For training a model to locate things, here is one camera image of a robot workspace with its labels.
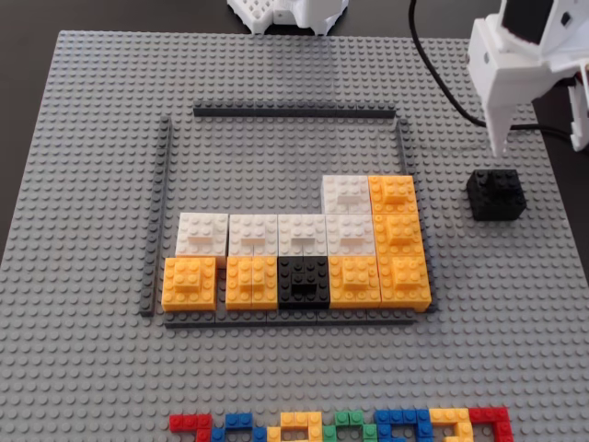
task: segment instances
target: gray baseplate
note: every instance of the gray baseplate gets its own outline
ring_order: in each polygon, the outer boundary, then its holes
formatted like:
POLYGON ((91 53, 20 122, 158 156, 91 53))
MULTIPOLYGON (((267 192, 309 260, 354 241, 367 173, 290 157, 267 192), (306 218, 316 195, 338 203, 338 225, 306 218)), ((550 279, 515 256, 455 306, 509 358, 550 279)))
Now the gray baseplate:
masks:
MULTIPOLYGON (((467 42, 424 43, 481 117, 467 42)), ((518 442, 589 433, 589 291, 542 140, 514 134, 493 159, 410 40, 62 32, 0 292, 3 442, 178 441, 170 413, 276 425, 300 409, 499 405, 518 442), (138 315, 160 116, 174 125, 164 257, 181 211, 319 213, 322 175, 399 171, 390 125, 195 119, 206 99, 396 103, 438 311, 404 327, 218 330, 138 315), (518 170, 519 220, 473 221, 466 181, 484 168, 518 170)))

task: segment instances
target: colorful lego bricks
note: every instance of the colorful lego bricks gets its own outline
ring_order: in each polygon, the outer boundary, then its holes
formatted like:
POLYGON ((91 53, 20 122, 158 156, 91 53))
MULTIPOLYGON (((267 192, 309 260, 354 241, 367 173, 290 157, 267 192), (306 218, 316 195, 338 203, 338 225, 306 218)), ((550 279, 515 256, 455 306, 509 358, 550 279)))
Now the colorful lego bricks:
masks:
POLYGON ((215 310, 215 259, 167 258, 162 308, 164 311, 215 310))
MULTIPOLYGON (((229 311, 425 311, 432 297, 412 177, 326 175, 322 198, 327 215, 181 214, 176 259, 210 255, 226 266, 229 311)), ((170 300, 200 283, 182 265, 174 279, 173 263, 164 310, 205 309, 170 300)))
POLYGON ((229 257, 226 278, 227 310, 277 309, 278 279, 275 257, 229 257))
POLYGON ((425 311, 432 293, 411 176, 369 177, 382 308, 425 311))
POLYGON ((255 426, 251 413, 233 413, 225 416, 225 426, 214 428, 210 414, 174 414, 169 416, 172 433, 196 432, 199 442, 224 442, 225 433, 251 431, 254 442, 282 442, 283 433, 300 431, 305 439, 298 442, 337 442, 337 431, 343 428, 360 430, 363 442, 406 442, 404 437, 393 437, 396 427, 410 426, 415 442, 433 442, 435 426, 452 426, 454 434, 445 436, 444 442, 475 442, 472 425, 493 427, 494 442, 514 442, 506 408, 455 408, 376 410, 374 421, 366 422, 361 411, 339 411, 332 425, 323 425, 321 412, 280 413, 277 426, 255 426))

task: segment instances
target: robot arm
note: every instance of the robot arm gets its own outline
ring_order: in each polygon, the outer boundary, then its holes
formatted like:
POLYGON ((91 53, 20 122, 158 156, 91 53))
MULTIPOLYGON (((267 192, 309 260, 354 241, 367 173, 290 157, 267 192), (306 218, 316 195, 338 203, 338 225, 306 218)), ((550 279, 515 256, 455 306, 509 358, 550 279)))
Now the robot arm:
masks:
POLYGON ((482 100, 493 154, 506 148, 518 104, 543 96, 564 78, 569 93, 572 145, 589 142, 589 2, 502 0, 499 14, 475 21, 468 71, 482 100))

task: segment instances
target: red lego brick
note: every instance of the red lego brick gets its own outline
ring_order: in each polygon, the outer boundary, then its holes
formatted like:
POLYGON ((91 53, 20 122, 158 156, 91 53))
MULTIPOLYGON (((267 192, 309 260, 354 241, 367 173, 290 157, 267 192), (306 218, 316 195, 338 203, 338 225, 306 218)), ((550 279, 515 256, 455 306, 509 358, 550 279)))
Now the red lego brick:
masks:
POLYGON ((195 429, 211 429, 213 428, 213 416, 210 414, 197 414, 198 424, 195 429))
POLYGON ((199 428, 196 432, 196 442, 211 442, 211 429, 199 428))
POLYGON ((492 424, 493 422, 509 421, 507 408, 470 408, 470 422, 472 424, 492 424))
POLYGON ((468 414, 472 424, 493 424, 495 442, 514 442, 507 408, 470 408, 468 414))
POLYGON ((172 433, 178 433, 184 431, 184 415, 183 414, 171 414, 169 416, 169 431, 172 433))

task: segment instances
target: black lego brick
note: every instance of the black lego brick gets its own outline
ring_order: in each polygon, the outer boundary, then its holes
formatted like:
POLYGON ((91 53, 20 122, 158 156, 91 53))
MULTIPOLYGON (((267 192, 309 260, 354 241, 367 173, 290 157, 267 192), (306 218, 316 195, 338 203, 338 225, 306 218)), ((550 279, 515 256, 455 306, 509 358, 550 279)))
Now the black lego brick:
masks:
POLYGON ((278 309, 329 308, 327 256, 278 258, 278 309))
POLYGON ((513 169, 475 170, 467 192, 477 221, 513 221, 526 208, 524 190, 513 169))
POLYGON ((156 310, 156 292, 160 260, 160 245, 163 228, 161 223, 166 210, 167 169, 169 151, 172 145, 172 121, 170 117, 161 117, 156 140, 156 166, 152 178, 151 201, 149 204, 149 225, 147 227, 147 244, 145 246, 143 284, 139 299, 139 314, 154 316, 156 310))

